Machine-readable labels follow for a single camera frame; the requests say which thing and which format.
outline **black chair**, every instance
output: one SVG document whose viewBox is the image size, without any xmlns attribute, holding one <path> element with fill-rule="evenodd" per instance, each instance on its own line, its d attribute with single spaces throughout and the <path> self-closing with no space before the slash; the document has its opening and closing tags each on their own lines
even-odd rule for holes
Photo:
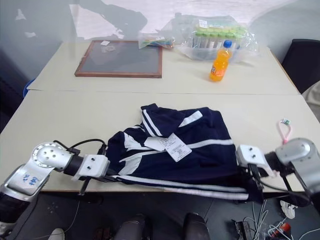
<svg viewBox="0 0 320 240">
<path fill-rule="evenodd" d="M 293 39 L 282 66 L 302 94 L 320 81 L 320 41 Z"/>
</svg>

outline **white wall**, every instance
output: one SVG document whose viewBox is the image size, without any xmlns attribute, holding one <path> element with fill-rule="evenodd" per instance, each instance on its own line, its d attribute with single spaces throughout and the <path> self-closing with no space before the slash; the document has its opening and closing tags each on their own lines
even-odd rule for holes
<svg viewBox="0 0 320 240">
<path fill-rule="evenodd" d="M 319 0 L 0 0 L 0 47 L 34 79 L 63 41 L 137 38 L 176 14 L 230 15 L 280 59 L 293 38 L 320 39 Z"/>
</svg>

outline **orange soda bottle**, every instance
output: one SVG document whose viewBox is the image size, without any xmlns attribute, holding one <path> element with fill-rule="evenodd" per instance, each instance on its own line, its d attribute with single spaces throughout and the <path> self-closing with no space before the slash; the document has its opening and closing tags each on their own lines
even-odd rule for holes
<svg viewBox="0 0 320 240">
<path fill-rule="evenodd" d="M 231 58 L 231 51 L 229 49 L 231 45 L 232 41 L 225 40 L 223 43 L 223 48 L 220 48 L 218 50 L 216 59 L 213 62 L 210 72 L 210 78 L 214 82 L 221 81 L 225 75 L 225 72 L 229 64 L 228 60 L 229 58 Z"/>
</svg>

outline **white table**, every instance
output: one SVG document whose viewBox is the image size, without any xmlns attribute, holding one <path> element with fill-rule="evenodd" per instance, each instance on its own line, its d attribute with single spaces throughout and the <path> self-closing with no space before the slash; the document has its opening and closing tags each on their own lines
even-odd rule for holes
<svg viewBox="0 0 320 240">
<path fill-rule="evenodd" d="M 75 77 L 89 42 L 63 43 L 28 87 L 44 91 L 165 94 L 298 95 L 270 49 L 260 56 L 231 64 L 223 81 L 209 79 L 212 62 L 192 61 L 173 50 L 163 50 L 162 78 Z"/>
<path fill-rule="evenodd" d="M 312 140 L 320 149 L 320 124 L 301 95 L 165 94 L 84 91 L 35 91 L 26 98 L 0 135 L 0 182 L 17 166 L 25 163 L 39 143 L 60 140 L 66 145 L 90 139 L 107 141 L 117 131 L 141 122 L 140 106 L 157 103 L 160 107 L 219 110 L 236 146 L 258 146 L 265 153 L 282 144 L 276 122 L 291 120 L 292 138 Z M 99 144 L 88 143 L 82 153 L 96 153 Z M 53 172 L 47 191 L 78 191 L 81 181 Z M 267 183 L 285 188 L 281 178 Z M 298 180 L 289 177 L 295 191 Z M 88 191 L 155 191 L 152 188 L 92 180 Z"/>
</svg>

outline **wooden frame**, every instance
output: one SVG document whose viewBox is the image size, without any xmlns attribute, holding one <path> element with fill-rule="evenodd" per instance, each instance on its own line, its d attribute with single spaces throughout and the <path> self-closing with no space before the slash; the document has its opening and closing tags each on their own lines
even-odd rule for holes
<svg viewBox="0 0 320 240">
<path fill-rule="evenodd" d="M 92 51 L 94 44 L 101 43 L 102 40 L 94 40 L 86 50 L 77 67 L 74 75 L 76 77 L 112 77 L 112 78 L 162 78 L 162 47 L 158 47 L 158 68 L 157 72 L 97 72 L 97 71 L 81 71 L 87 57 Z M 110 41 L 111 43 L 138 43 L 137 41 Z"/>
</svg>

